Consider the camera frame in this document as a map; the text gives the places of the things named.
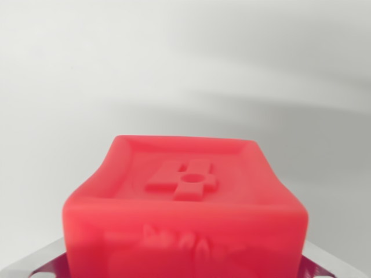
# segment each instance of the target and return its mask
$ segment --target white backdrop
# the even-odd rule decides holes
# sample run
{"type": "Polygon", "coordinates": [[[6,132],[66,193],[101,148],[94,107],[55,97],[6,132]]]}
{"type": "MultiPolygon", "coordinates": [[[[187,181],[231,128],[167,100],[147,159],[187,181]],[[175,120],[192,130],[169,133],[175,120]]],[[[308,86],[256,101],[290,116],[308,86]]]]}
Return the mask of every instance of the white backdrop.
{"type": "Polygon", "coordinates": [[[0,268],[62,236],[115,135],[253,139],[371,275],[371,2],[0,1],[0,268]]]}

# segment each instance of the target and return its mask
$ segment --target red plastic block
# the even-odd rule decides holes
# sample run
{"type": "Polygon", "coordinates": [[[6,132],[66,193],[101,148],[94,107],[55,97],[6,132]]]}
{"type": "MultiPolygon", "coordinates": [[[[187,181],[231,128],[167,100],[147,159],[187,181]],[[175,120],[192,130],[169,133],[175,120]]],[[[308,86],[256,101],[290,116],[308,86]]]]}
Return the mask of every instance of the red plastic block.
{"type": "Polygon", "coordinates": [[[253,141],[118,136],[63,221],[73,278],[295,278],[308,216],[253,141]]]}

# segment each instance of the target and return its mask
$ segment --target circular hole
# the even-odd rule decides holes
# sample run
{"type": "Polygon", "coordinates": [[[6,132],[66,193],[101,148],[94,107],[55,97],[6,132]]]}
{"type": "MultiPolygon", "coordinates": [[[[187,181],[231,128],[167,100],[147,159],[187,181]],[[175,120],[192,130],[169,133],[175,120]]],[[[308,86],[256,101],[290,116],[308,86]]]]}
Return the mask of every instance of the circular hole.
{"type": "Polygon", "coordinates": [[[52,272],[37,272],[31,275],[30,278],[56,278],[57,276],[52,272]]]}
{"type": "Polygon", "coordinates": [[[205,179],[205,176],[200,174],[186,174],[181,179],[185,182],[201,182],[205,179]]]}

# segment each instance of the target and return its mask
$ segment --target red 3d printed cube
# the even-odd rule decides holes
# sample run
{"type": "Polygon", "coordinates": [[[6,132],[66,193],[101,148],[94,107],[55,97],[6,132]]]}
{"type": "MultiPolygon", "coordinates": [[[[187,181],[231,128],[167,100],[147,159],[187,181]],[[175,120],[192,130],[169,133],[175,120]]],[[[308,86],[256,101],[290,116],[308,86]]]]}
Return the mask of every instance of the red 3d printed cube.
{"type": "Polygon", "coordinates": [[[63,222],[72,278],[295,278],[308,215],[253,141],[118,136],[63,222]]]}

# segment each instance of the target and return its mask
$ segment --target metal tray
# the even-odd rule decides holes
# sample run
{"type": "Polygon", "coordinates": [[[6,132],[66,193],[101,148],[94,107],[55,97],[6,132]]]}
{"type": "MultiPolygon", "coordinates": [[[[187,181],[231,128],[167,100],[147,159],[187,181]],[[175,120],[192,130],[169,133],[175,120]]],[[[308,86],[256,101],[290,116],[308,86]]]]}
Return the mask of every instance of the metal tray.
{"type": "MultiPolygon", "coordinates": [[[[315,277],[368,278],[347,263],[306,242],[298,278],[315,277]]],[[[59,239],[8,266],[0,271],[0,278],[71,278],[64,240],[59,239]]]]}

